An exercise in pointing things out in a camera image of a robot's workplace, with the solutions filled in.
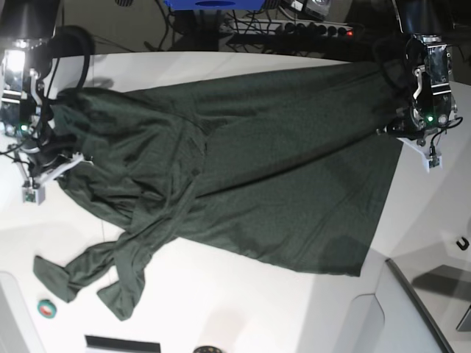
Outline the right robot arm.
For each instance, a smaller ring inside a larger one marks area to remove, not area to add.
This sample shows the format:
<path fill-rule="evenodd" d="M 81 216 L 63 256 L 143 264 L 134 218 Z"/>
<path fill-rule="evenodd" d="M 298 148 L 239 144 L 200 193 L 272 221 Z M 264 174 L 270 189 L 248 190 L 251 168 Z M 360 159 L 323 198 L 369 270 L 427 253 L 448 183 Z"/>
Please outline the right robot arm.
<path fill-rule="evenodd" d="M 1 2 L 1 134 L 15 141 L 2 154 L 18 165 L 26 189 L 40 189 L 83 160 L 71 140 L 54 135 L 44 80 L 55 78 L 61 51 L 76 47 L 82 88 L 94 45 L 85 30 L 57 25 L 60 8 L 60 1 Z"/>

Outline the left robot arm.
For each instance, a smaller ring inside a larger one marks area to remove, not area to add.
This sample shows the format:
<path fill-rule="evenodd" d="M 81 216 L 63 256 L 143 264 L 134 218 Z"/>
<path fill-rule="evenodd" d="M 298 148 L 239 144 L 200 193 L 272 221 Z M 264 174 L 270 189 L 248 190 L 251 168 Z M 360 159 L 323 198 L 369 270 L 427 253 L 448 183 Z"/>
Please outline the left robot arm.
<path fill-rule="evenodd" d="M 442 166 L 439 137 L 463 121 L 450 86 L 452 59 L 444 39 L 454 29 L 452 12 L 448 1 L 393 1 L 392 6 L 400 31 L 407 37 L 401 57 L 405 86 L 398 87 L 384 62 L 375 59 L 386 82 L 405 95 L 406 105 L 377 133 L 420 153 L 430 170 Z"/>

